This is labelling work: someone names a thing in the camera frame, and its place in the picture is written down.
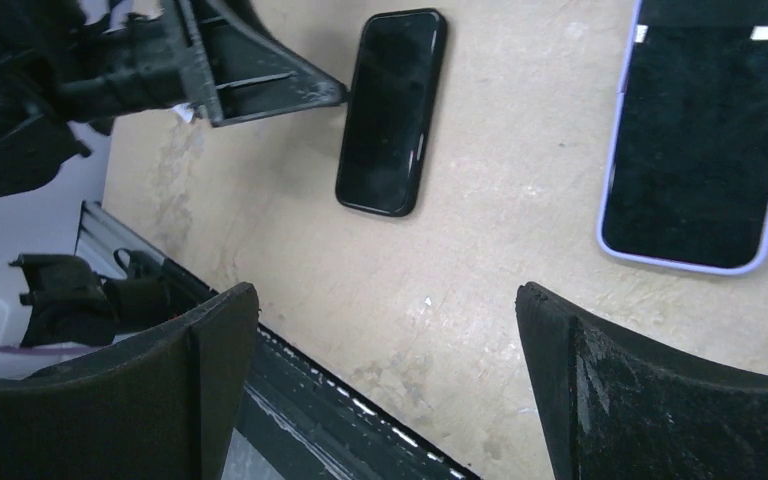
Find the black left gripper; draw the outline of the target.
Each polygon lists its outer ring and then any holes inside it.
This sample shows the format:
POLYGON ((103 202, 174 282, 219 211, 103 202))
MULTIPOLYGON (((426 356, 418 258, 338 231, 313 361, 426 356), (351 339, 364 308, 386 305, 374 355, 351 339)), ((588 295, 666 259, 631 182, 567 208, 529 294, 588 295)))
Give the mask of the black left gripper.
POLYGON ((77 1, 0 1, 0 197, 38 189, 118 117, 188 103, 214 127, 346 101, 347 87, 279 42, 249 1, 159 3, 90 21, 77 1))

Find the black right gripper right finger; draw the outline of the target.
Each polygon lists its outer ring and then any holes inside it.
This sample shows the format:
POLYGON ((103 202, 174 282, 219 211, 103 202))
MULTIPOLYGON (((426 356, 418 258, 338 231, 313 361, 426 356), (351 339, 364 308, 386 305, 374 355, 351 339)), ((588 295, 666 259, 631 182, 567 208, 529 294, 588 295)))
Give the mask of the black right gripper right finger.
POLYGON ((768 375, 712 362, 530 282, 519 335, 558 479, 768 479, 768 375))

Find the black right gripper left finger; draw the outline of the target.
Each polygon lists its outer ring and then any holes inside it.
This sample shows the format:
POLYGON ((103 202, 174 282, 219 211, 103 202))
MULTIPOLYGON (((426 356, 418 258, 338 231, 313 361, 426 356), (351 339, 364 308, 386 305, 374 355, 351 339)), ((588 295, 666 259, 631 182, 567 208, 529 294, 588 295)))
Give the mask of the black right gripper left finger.
POLYGON ((114 345, 0 379, 0 479, 218 479, 259 318, 238 284, 114 345))

